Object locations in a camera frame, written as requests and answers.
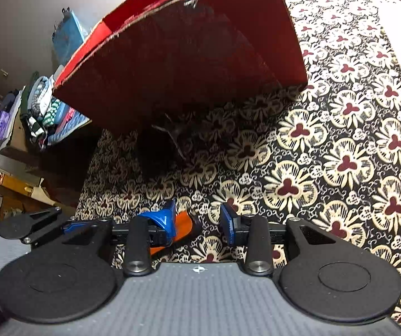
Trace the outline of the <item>orange cylinder marker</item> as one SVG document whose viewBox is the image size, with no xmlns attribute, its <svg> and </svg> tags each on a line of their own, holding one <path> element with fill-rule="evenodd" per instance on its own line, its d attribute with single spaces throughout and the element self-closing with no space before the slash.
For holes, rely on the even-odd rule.
<svg viewBox="0 0 401 336">
<path fill-rule="evenodd" d="M 152 246 L 152 258 L 170 253 L 173 249 L 189 244 L 202 233 L 202 223 L 194 210 L 185 210 L 175 218 L 176 236 L 169 246 Z"/>
</svg>

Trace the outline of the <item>red cardboard box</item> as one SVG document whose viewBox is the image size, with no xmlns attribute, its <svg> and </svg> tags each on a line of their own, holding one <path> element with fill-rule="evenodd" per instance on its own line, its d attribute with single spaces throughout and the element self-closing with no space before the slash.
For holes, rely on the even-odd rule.
<svg viewBox="0 0 401 336">
<path fill-rule="evenodd" d="M 285 0 L 125 0 L 73 54 L 54 95 L 120 133 L 159 113 L 306 83 Z"/>
</svg>

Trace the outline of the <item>floral patterned table cloth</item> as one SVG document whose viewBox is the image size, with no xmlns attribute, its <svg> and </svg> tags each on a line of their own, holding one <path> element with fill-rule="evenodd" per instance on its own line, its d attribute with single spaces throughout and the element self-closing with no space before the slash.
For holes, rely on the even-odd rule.
<svg viewBox="0 0 401 336">
<path fill-rule="evenodd" d="M 202 115 L 188 163 L 145 179 L 135 133 L 101 135 L 76 210 L 129 221 L 175 199 L 198 238 L 154 259 L 243 259 L 219 230 L 221 204 L 285 223 L 297 216 L 370 251 L 401 275 L 401 68 L 378 9 L 401 0 L 286 0 L 307 86 L 261 90 Z M 393 311 L 401 326 L 401 299 Z"/>
</svg>

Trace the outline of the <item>pile of folded clothes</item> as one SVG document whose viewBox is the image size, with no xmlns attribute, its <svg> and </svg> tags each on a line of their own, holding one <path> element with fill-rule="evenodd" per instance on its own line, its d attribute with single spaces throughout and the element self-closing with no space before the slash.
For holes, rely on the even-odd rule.
<svg viewBox="0 0 401 336">
<path fill-rule="evenodd" d="M 85 115 L 53 96 L 54 84 L 63 68 L 63 65 L 59 65 L 49 77 L 36 71 L 29 84 L 5 96 L 0 105 L 2 146 L 11 141 L 17 118 L 25 130 L 26 140 L 41 152 L 91 122 Z"/>
</svg>

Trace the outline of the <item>blue clipboard folder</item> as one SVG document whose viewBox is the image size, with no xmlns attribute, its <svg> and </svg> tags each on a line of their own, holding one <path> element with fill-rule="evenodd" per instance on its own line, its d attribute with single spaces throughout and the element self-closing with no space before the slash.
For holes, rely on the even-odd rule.
<svg viewBox="0 0 401 336">
<path fill-rule="evenodd" d="M 69 7 L 62 9 L 63 18 L 54 27 L 51 40 L 57 62 L 66 65 L 72 55 L 85 42 L 88 32 Z"/>
</svg>

